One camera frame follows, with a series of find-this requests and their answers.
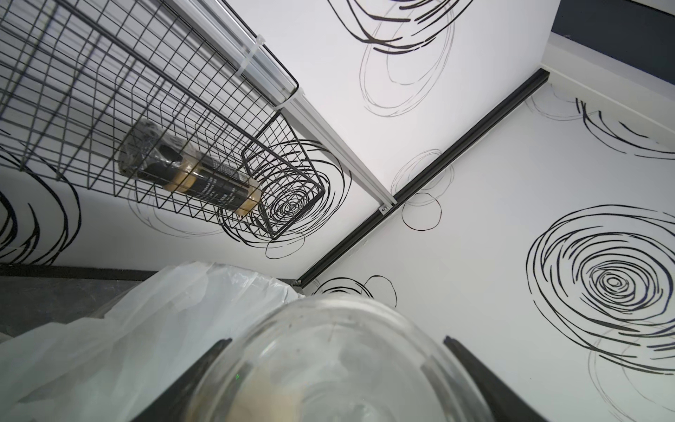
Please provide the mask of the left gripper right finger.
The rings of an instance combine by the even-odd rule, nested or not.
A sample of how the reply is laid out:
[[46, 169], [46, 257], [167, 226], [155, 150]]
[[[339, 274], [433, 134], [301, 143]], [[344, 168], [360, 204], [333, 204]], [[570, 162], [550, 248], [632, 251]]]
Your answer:
[[474, 380], [496, 421], [545, 422], [545, 418], [519, 397], [458, 339], [446, 336], [444, 345]]

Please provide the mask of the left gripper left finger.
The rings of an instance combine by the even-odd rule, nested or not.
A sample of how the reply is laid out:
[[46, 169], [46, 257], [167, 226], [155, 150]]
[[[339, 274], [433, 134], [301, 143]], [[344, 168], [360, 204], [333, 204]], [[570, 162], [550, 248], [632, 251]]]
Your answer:
[[172, 383], [133, 422], [183, 421], [193, 392], [232, 339], [221, 339]]

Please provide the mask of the rice jar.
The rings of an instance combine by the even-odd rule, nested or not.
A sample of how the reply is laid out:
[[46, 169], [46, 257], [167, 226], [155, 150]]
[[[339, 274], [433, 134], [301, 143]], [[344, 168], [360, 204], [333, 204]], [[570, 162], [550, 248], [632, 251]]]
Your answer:
[[237, 336], [188, 421], [490, 421], [460, 362], [390, 307], [356, 295], [290, 302]]

